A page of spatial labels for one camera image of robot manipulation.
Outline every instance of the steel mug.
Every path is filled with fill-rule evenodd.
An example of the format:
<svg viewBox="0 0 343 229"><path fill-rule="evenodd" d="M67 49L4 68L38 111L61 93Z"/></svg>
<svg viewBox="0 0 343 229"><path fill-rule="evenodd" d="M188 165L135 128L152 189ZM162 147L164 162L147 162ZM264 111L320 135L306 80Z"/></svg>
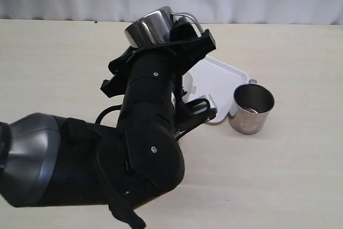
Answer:
<svg viewBox="0 0 343 229"><path fill-rule="evenodd" d="M274 107L274 96L256 80L238 86L234 91L228 119L230 125L242 134L261 131L269 112Z"/></svg>

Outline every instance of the white tray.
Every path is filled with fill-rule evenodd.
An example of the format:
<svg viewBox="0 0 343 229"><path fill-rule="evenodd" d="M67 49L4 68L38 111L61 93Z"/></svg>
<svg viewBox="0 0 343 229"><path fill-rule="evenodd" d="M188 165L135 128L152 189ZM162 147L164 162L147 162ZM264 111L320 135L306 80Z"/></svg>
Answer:
<svg viewBox="0 0 343 229"><path fill-rule="evenodd" d="M218 124L222 122L229 113L233 101L234 90L241 84L249 81L246 72L231 65L206 56L198 62L189 73L193 78L195 93L189 96L189 100L210 94L218 108L215 119L207 124Z"/></svg>

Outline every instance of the table surface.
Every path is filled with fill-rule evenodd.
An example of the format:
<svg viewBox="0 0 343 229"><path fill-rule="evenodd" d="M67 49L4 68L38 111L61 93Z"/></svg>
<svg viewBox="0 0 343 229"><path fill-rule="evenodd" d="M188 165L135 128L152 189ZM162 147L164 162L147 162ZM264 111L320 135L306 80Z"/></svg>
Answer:
<svg viewBox="0 0 343 229"><path fill-rule="evenodd" d="M119 103L99 87L128 46L127 25L0 20L1 120L42 112L92 122ZM148 228L342 228L343 26L204 27L212 55L266 86L275 107L253 136L227 120L185 136L183 182L137 213ZM106 206L15 209L3 199L0 227L128 228Z"/></svg>

